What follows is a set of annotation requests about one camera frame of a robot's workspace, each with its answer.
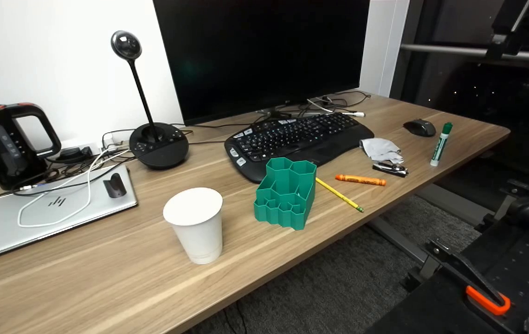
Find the desk surface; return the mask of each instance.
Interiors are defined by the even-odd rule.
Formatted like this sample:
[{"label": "desk surface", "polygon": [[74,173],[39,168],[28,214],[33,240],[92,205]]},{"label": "desk surface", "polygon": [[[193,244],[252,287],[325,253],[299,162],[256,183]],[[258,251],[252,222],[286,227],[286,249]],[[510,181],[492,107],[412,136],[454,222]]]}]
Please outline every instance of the desk surface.
[{"label": "desk surface", "polygon": [[[131,162],[137,209],[0,257],[0,333],[185,331],[508,136],[495,125],[378,97],[362,108],[360,121],[399,146],[410,172],[406,179],[373,172],[360,151],[321,166],[317,177],[363,214],[317,188],[304,231],[256,223],[256,185],[234,172],[221,144],[191,146],[189,160],[170,172],[146,172]],[[417,138],[401,127],[415,118],[438,129],[454,125],[438,168],[428,166],[436,138]],[[247,114],[226,123],[254,120]],[[226,140],[239,129],[195,129],[189,142]],[[382,177],[388,186],[339,185],[338,173]],[[195,186],[224,198],[224,251],[208,266],[191,264],[161,220],[165,201]]]}]

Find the green marker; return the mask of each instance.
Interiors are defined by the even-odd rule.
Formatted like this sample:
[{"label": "green marker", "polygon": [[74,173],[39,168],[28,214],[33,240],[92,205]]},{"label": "green marker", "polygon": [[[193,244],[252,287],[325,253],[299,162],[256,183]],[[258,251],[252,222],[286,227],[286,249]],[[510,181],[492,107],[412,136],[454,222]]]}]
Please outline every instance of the green marker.
[{"label": "green marker", "polygon": [[436,149],[432,153],[432,160],[430,160],[432,168],[438,168],[438,162],[441,160],[451,131],[453,131],[453,125],[445,123],[441,134],[438,136]]}]

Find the green plastic container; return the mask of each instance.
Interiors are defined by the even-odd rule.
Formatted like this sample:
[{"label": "green plastic container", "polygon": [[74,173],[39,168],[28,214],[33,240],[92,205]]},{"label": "green plastic container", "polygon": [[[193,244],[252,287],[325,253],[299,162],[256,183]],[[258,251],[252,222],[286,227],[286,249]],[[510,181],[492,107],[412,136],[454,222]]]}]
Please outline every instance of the green plastic container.
[{"label": "green plastic container", "polygon": [[315,173],[308,160],[271,159],[256,190],[256,220],[302,231],[315,199]]}]

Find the yellow pencil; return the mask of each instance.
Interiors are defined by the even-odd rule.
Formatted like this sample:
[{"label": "yellow pencil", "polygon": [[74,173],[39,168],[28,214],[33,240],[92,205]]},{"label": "yellow pencil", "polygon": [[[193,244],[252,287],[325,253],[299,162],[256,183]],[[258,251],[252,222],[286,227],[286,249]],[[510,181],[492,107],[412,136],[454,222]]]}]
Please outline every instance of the yellow pencil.
[{"label": "yellow pencil", "polygon": [[347,199],[343,194],[336,192],[332,186],[325,185],[321,179],[315,179],[315,183],[362,214],[362,209],[354,201]]}]

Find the kettle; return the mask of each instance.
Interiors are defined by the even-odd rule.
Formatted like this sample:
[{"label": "kettle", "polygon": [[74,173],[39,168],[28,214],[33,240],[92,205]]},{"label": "kettle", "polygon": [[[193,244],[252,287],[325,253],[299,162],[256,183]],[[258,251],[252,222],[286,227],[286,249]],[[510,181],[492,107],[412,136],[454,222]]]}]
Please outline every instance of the kettle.
[{"label": "kettle", "polygon": [[[37,118],[52,146],[35,151],[18,125],[20,118]],[[39,183],[48,173],[46,157],[57,155],[61,142],[46,116],[35,105],[0,105],[0,188],[15,192]]]}]

